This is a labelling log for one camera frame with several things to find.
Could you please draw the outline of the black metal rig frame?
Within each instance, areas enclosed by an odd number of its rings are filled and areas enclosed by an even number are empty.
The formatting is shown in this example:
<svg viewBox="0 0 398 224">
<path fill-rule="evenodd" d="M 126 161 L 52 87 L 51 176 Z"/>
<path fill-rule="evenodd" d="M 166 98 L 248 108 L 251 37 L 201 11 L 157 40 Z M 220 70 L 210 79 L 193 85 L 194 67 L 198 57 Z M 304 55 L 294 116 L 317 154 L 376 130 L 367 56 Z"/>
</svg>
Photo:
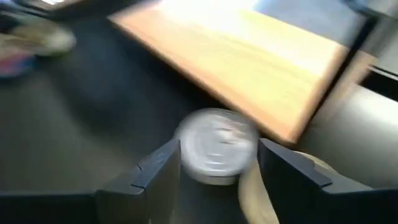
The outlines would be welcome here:
<svg viewBox="0 0 398 224">
<path fill-rule="evenodd" d="M 361 81 L 360 85 L 394 101 L 398 101 L 398 74 L 396 73 L 378 67 L 370 67 L 368 74 Z"/>
</svg>

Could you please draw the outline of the beige curved strip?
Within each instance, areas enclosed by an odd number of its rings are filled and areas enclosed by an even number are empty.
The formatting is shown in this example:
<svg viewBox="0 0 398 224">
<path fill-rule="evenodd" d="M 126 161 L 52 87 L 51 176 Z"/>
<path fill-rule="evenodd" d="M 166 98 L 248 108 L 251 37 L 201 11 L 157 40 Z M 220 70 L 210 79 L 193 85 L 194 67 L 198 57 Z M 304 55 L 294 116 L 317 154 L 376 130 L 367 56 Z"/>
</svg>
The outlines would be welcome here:
<svg viewBox="0 0 398 224">
<path fill-rule="evenodd" d="M 326 162 L 302 152 L 262 150 L 239 179 L 238 197 L 249 224 L 306 224 L 320 220 L 316 203 L 321 187 L 291 162 L 307 165 L 315 172 L 336 171 Z"/>
</svg>

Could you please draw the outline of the green label seafood can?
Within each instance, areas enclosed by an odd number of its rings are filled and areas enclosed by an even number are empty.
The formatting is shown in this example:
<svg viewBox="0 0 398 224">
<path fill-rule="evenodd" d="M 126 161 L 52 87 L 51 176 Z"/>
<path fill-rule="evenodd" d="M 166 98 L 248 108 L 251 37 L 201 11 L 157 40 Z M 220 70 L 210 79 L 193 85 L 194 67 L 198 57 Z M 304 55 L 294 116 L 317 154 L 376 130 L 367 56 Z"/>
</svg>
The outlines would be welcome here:
<svg viewBox="0 0 398 224">
<path fill-rule="evenodd" d="M 256 125 L 235 111 L 205 108 L 190 113 L 175 130 L 181 162 L 194 180 L 232 185 L 256 156 Z"/>
</svg>

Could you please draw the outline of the blue label seafood can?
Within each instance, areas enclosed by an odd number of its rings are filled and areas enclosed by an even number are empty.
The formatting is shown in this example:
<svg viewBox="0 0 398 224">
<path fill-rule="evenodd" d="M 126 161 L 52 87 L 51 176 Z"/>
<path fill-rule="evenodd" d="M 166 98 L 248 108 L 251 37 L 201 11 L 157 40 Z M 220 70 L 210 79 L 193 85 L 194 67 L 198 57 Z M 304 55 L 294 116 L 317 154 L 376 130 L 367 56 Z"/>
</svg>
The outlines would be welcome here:
<svg viewBox="0 0 398 224">
<path fill-rule="evenodd" d="M 35 62 L 35 55 L 18 49 L 0 52 L 0 79 L 14 78 L 30 70 Z"/>
<path fill-rule="evenodd" d="M 65 54 L 76 45 L 74 33 L 67 27 L 57 23 L 35 23 L 19 25 L 9 33 L 16 37 L 23 47 L 41 57 Z"/>
</svg>

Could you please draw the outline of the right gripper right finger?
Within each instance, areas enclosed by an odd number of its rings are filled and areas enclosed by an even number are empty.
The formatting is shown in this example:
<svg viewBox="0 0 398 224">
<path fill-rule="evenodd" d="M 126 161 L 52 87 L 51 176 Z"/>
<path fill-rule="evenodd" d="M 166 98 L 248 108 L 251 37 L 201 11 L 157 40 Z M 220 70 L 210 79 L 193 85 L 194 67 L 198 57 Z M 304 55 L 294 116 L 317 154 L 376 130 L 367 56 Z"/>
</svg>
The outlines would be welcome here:
<svg viewBox="0 0 398 224">
<path fill-rule="evenodd" d="M 398 189 L 373 189 L 265 138 L 257 161 L 280 224 L 398 224 Z"/>
</svg>

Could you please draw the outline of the black table mat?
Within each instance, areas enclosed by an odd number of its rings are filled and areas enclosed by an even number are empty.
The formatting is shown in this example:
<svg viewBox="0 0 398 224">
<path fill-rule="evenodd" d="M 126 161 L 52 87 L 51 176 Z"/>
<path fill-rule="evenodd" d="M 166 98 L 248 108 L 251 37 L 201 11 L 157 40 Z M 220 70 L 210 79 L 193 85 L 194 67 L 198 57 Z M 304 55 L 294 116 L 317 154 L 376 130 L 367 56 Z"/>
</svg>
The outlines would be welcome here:
<svg viewBox="0 0 398 224">
<path fill-rule="evenodd" d="M 190 108 L 220 101 L 109 22 L 76 51 L 0 79 L 0 192 L 95 190 L 172 140 Z M 188 188 L 180 172 L 170 223 L 248 224 L 230 188 Z"/>
</svg>

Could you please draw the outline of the wooden shelf with black frame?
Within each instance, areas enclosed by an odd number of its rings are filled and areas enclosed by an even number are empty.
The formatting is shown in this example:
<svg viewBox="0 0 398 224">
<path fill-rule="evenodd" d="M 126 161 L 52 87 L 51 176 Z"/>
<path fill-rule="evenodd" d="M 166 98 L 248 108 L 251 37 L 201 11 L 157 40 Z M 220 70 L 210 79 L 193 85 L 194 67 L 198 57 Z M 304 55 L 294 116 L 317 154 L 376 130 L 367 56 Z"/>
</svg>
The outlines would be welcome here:
<svg viewBox="0 0 398 224">
<path fill-rule="evenodd" d="M 250 0 L 150 0 L 110 21 L 283 143 L 296 143 L 348 49 Z"/>
</svg>

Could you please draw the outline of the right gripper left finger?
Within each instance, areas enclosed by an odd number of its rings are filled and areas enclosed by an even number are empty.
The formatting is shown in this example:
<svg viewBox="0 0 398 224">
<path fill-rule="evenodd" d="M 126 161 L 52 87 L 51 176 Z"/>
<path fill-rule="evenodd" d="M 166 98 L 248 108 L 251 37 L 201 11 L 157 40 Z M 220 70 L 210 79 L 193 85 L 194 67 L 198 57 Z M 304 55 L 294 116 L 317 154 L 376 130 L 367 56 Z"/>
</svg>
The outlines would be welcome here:
<svg viewBox="0 0 398 224">
<path fill-rule="evenodd" d="M 179 180 L 172 139 L 95 190 L 0 192 L 0 224 L 170 224 Z"/>
</svg>

